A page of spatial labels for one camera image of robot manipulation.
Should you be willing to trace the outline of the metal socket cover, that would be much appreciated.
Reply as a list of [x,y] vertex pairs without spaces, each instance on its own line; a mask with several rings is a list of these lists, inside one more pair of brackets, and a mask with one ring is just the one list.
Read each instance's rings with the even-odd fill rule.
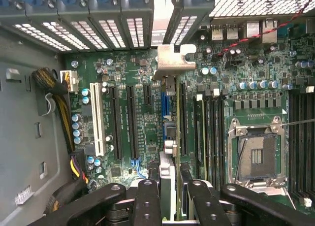
[[267,186],[267,182],[250,182],[247,181],[244,183],[244,187],[250,189],[259,194],[265,194],[267,196],[275,196],[275,195],[282,195],[286,196],[289,202],[293,207],[295,207],[294,202],[288,193],[284,184],[279,184],[275,186]]

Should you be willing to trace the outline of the silver computer tower case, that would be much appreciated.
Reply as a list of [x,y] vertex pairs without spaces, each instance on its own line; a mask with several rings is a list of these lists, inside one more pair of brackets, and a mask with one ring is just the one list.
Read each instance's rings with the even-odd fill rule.
[[[315,31],[315,0],[0,0],[0,226],[28,226],[93,192],[74,146],[66,57],[158,50],[222,27],[221,49],[273,43],[289,25]],[[161,181],[159,187],[161,208]],[[185,214],[162,226],[200,226]],[[130,208],[93,226],[130,226]]]

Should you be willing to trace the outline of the thin metal locking lever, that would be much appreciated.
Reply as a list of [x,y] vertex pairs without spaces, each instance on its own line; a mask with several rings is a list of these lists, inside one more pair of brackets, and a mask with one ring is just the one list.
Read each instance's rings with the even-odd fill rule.
[[292,126],[292,125],[299,125],[299,124],[306,124],[306,123],[312,123],[315,122],[315,118],[313,119],[307,119],[307,120],[302,120],[302,121],[294,121],[294,122],[289,122],[289,123],[283,123],[280,126],[285,127],[285,126]]

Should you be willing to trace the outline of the CPU socket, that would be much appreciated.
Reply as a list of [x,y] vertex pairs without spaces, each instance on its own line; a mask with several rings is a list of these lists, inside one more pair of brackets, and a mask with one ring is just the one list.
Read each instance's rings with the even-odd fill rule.
[[226,181],[247,188],[286,185],[288,149],[286,118],[234,116],[225,119]]

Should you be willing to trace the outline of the white expansion slot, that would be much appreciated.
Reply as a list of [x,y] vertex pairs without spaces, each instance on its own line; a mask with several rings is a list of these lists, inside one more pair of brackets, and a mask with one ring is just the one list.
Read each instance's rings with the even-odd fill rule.
[[104,156],[106,153],[101,89],[102,89],[102,85],[100,83],[90,83],[94,144],[95,144],[94,148],[95,148],[95,155],[97,157]]

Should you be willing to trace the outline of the green motherboard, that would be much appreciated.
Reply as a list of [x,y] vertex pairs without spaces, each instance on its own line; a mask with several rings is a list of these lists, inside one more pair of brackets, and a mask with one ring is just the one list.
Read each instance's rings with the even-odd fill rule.
[[[199,31],[187,55],[196,68],[181,77],[185,102],[185,142],[181,167],[215,189],[228,183],[225,119],[282,114],[285,123],[315,118],[315,31],[289,25],[273,33],[273,43],[229,45],[222,27]],[[162,151],[161,85],[154,81],[157,50],[80,53],[66,57],[74,146],[87,191],[111,182],[130,187],[149,178]],[[90,83],[102,85],[104,156],[95,155]],[[315,217],[315,122],[285,126],[288,149],[286,189],[295,208]]]

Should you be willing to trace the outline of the blue expansion slot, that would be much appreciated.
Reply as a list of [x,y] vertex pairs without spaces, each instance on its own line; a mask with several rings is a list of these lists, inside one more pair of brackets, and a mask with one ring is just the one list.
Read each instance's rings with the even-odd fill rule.
[[166,92],[161,93],[161,115],[162,115],[162,138],[165,140],[175,140],[176,124],[171,112],[171,97]]

